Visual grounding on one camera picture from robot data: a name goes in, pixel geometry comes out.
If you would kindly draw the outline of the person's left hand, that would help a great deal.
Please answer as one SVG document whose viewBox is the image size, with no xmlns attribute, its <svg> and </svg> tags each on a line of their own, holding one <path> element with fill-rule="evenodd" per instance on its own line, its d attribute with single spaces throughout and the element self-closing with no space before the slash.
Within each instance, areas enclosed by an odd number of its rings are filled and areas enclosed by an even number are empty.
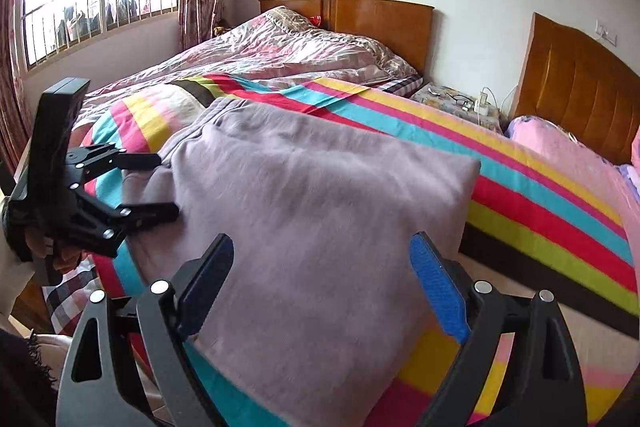
<svg viewBox="0 0 640 427">
<path fill-rule="evenodd" d="M 53 268 L 61 274 L 66 274 L 75 269 L 82 257 L 81 248 L 67 245 L 63 242 L 55 242 L 53 239 L 43 236 L 34 228 L 29 228 L 25 231 L 25 241 L 35 257 L 41 259 L 52 257 Z"/>
</svg>

